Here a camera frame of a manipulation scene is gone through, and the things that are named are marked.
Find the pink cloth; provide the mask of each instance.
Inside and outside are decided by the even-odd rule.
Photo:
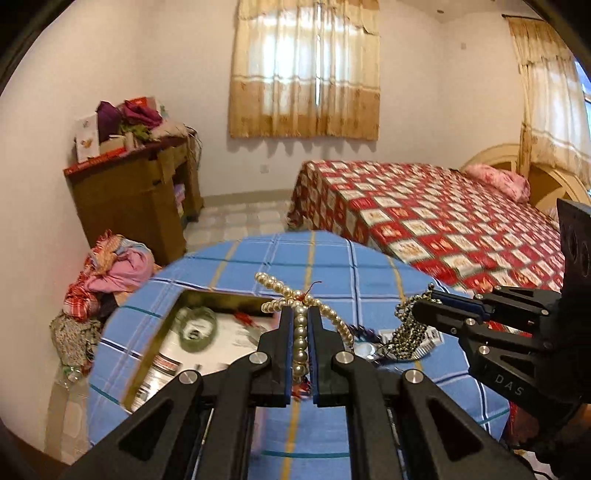
[[[530,183],[517,173],[477,164],[467,167],[466,174],[496,188],[515,203],[527,203],[530,200]]]
[[[105,275],[92,275],[86,282],[90,291],[105,293],[134,291],[152,276],[154,257],[144,249],[127,249],[117,257]]]
[[[126,100],[121,113],[131,125],[143,124],[148,128],[156,128],[162,123],[162,117],[148,106],[141,106]]]

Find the jewelry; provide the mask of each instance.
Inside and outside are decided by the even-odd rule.
[[[293,375],[294,384],[301,384],[308,371],[308,307],[318,307],[320,314],[327,317],[339,332],[343,343],[350,349],[353,349],[353,342],[355,339],[349,331],[347,324],[331,309],[320,300],[315,299],[310,293],[303,293],[301,290],[292,290],[282,281],[277,280],[273,276],[269,276],[263,272],[255,274],[255,280],[263,285],[265,288],[273,290],[276,293],[283,295],[281,300],[272,300],[264,303],[261,306],[261,311],[264,313],[280,312],[285,307],[290,307],[294,312],[294,344],[293,344],[293,362],[291,365],[291,372]]]
[[[441,300],[431,298],[435,284],[430,283],[427,290],[419,295],[413,295],[396,306],[395,315],[402,325],[396,329],[392,338],[378,347],[376,353],[390,360],[407,361],[419,360],[427,355],[433,347],[421,346],[427,331],[427,325],[419,323],[413,316],[413,306],[417,300],[430,300],[442,303]]]

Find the metal bead chain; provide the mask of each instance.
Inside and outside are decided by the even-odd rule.
[[[418,323],[413,316],[413,305],[417,300],[431,300],[441,303],[441,300],[431,298],[435,285],[430,283],[427,291],[419,295],[413,295],[396,306],[395,315],[400,319],[402,325],[396,329],[392,339],[379,347],[377,353],[394,360],[414,359],[416,350],[425,338],[427,325]]]

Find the sheer curtain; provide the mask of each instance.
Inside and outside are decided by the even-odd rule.
[[[525,90],[519,169],[546,164],[591,186],[591,137],[574,57],[541,20],[508,18]]]
[[[377,140],[377,0],[241,0],[231,137]]]

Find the red patterned bedspread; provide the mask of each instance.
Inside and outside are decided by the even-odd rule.
[[[328,230],[458,290],[562,288],[560,235],[548,218],[458,171],[311,161],[292,200],[292,228]]]

